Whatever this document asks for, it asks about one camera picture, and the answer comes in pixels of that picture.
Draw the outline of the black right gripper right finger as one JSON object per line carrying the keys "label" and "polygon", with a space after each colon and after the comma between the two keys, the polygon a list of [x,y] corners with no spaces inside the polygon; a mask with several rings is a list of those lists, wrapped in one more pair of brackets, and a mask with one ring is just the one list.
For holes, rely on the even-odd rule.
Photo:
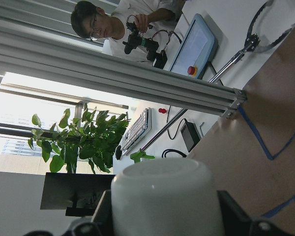
{"label": "black right gripper right finger", "polygon": [[226,236],[248,236],[251,218],[225,190],[218,190],[218,200]]}

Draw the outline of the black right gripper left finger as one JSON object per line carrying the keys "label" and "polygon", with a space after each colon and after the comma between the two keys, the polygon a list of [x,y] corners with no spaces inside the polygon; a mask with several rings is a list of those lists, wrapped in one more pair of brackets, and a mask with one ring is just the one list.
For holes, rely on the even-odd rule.
{"label": "black right gripper left finger", "polygon": [[111,190],[103,192],[91,221],[97,226],[102,236],[112,235]]}

